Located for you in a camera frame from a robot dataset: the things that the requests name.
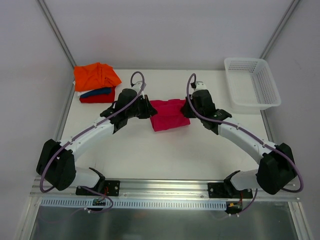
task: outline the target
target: white plastic basket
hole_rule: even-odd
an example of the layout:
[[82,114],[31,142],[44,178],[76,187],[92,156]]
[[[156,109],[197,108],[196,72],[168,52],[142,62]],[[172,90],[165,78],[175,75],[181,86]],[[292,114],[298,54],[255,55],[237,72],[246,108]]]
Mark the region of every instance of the white plastic basket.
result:
[[281,104],[268,63],[259,58],[224,60],[231,106],[236,113],[257,113]]

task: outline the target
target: folded red cloth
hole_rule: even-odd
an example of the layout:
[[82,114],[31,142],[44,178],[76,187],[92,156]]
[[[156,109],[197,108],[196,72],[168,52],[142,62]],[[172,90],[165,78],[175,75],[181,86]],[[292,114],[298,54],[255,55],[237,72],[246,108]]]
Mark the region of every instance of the folded red cloth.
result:
[[88,97],[80,97],[80,102],[83,104],[104,104],[113,103],[115,101],[115,87],[111,88],[111,93],[109,94],[99,94]]
[[158,114],[150,118],[153,130],[158,132],[189,125],[189,118],[184,117],[180,112],[185,102],[186,100],[180,99],[150,101],[151,105],[158,111]]

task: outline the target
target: white table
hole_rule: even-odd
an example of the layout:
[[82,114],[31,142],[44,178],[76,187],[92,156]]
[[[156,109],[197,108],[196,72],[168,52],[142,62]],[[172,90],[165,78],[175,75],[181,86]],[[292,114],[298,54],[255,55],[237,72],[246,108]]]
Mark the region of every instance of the white table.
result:
[[[122,84],[116,88],[116,99],[124,88],[130,88],[135,70],[116,70]],[[184,99],[189,76],[195,72],[203,81],[216,107],[224,109],[262,139],[267,139],[262,116],[233,113],[225,71],[141,70],[145,76],[145,94],[150,100]],[[73,96],[63,138],[74,136],[107,109],[107,103],[80,103]],[[149,119],[132,118],[116,134],[107,137],[85,152],[76,166],[93,167],[106,178],[223,180],[236,170],[257,169],[256,162],[238,146],[205,129],[199,119],[185,127],[154,132]]]

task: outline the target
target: glass panel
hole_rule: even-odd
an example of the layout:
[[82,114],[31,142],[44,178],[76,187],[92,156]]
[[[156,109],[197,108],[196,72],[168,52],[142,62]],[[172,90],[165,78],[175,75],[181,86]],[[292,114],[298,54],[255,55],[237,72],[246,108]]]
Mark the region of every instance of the glass panel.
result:
[[240,217],[223,211],[112,209],[88,214],[40,207],[32,240],[298,240],[286,202],[255,202]]

